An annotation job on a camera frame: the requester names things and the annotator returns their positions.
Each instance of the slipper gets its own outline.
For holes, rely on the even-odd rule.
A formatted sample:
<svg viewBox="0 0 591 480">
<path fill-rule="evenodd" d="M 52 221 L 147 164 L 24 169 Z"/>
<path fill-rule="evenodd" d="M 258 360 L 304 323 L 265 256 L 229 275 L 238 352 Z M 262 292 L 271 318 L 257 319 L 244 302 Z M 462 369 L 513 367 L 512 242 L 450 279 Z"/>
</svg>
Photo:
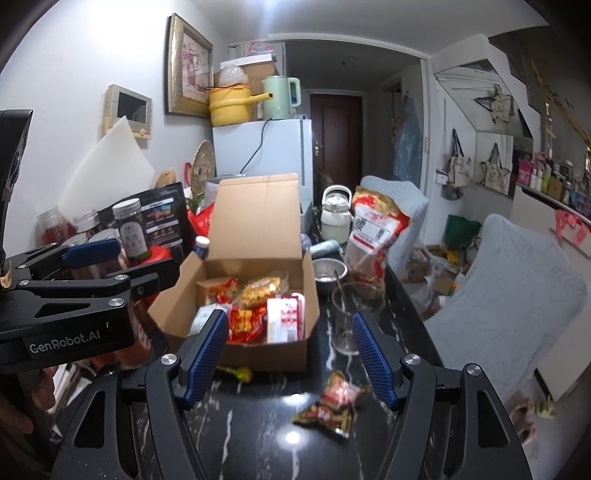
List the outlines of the slipper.
<svg viewBox="0 0 591 480">
<path fill-rule="evenodd" d="M 517 436 L 519 437 L 519 441 L 521 442 L 521 446 L 525 446 L 528 443 L 531 443 L 535 440 L 536 436 L 538 435 L 538 430 L 535 427 L 534 423 L 529 421 L 519 430 L 517 430 Z"/>
<path fill-rule="evenodd" d="M 535 412 L 536 405 L 531 398 L 526 398 L 522 402 L 518 403 L 511 413 L 509 413 L 509 418 L 511 419 L 511 423 L 516 426 L 520 423 L 525 417 L 531 415 Z"/>
<path fill-rule="evenodd" d="M 553 420 L 556 418 L 556 405 L 554 401 L 550 397 L 539 401 L 535 405 L 535 414 L 541 419 Z"/>
</svg>

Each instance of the cardboard box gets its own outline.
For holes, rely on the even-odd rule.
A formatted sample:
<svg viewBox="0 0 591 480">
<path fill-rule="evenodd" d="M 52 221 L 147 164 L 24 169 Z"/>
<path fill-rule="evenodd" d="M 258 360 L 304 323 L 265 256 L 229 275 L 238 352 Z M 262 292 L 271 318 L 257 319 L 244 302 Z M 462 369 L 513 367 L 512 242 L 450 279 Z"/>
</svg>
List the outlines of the cardboard box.
<svg viewBox="0 0 591 480">
<path fill-rule="evenodd" d="M 229 343 L 220 364 L 266 372 L 305 371 L 307 342 L 320 309 L 312 258 L 309 253 L 301 256 L 298 176 L 223 180 L 209 239 L 207 260 L 191 253 L 181 265 L 177 284 L 160 293 L 148 311 L 171 348 L 176 351 L 180 347 L 199 309 L 197 282 L 234 276 L 245 283 L 275 270 L 287 271 L 290 291 L 302 292 L 306 298 L 304 339 L 274 344 L 264 343 L 264 338 L 261 343 Z"/>
<path fill-rule="evenodd" d="M 453 285 L 457 274 L 443 270 L 439 277 L 433 283 L 433 290 L 439 295 L 449 295 L 449 291 Z"/>
</svg>

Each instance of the white cutting board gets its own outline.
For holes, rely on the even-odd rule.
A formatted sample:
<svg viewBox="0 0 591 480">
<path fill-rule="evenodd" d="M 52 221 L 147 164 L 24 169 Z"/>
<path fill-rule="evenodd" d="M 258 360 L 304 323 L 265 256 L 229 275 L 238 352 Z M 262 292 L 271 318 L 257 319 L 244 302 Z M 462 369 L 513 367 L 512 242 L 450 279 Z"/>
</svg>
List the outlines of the white cutting board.
<svg viewBox="0 0 591 480">
<path fill-rule="evenodd" d="M 71 222 L 90 210 L 102 210 L 154 184 L 155 171 L 139 149 L 125 117 L 100 139 L 78 167 L 58 207 Z"/>
</svg>

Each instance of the yellow pot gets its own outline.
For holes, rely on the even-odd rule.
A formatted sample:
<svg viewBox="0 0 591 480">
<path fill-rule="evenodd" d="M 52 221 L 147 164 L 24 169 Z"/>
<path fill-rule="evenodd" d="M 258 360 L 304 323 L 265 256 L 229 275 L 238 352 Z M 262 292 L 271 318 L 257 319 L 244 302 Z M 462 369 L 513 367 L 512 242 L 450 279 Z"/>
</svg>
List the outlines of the yellow pot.
<svg viewBox="0 0 591 480">
<path fill-rule="evenodd" d="M 248 85 L 214 88 L 209 92 L 209 111 L 212 125 L 243 124 L 252 120 L 252 104 L 273 98 L 272 93 L 251 97 Z"/>
</svg>

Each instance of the blue gripper pad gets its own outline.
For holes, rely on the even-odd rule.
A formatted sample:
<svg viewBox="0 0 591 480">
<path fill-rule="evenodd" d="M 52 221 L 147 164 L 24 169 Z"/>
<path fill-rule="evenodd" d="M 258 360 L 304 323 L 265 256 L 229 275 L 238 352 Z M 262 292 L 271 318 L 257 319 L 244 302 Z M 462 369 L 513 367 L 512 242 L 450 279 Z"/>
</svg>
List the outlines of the blue gripper pad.
<svg viewBox="0 0 591 480">
<path fill-rule="evenodd" d="M 392 408 L 396 402 L 392 370 L 360 313 L 353 316 L 353 338 L 375 396 Z"/>
<path fill-rule="evenodd" d="M 116 238 L 92 242 L 91 244 L 76 245 L 70 247 L 61 256 L 61 264 L 65 268 L 90 267 L 97 263 L 113 260 L 121 253 L 121 244 Z"/>
<path fill-rule="evenodd" d="M 217 362 L 228 340 L 229 322 L 226 312 L 214 310 L 201 332 L 188 337 L 179 349 L 181 365 L 178 382 L 183 408 L 190 410 L 203 399 L 212 380 Z"/>
</svg>

